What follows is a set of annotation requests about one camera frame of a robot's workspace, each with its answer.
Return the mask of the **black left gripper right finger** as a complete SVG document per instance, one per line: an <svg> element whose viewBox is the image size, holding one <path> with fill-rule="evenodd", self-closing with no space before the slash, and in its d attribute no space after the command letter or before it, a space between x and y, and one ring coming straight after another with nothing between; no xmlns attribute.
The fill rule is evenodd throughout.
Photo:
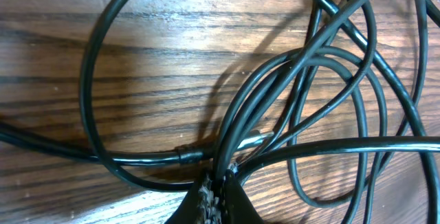
<svg viewBox="0 0 440 224"><path fill-rule="evenodd" d="M233 172L226 173L222 193L222 223L264 224Z"/></svg>

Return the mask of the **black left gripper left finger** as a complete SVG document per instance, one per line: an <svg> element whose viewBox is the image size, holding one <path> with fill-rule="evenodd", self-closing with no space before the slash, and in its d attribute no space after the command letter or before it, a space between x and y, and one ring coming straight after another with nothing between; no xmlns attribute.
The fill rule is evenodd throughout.
<svg viewBox="0 0 440 224"><path fill-rule="evenodd" d="M209 223L215 223L215 194L209 174L202 174L165 224Z"/></svg>

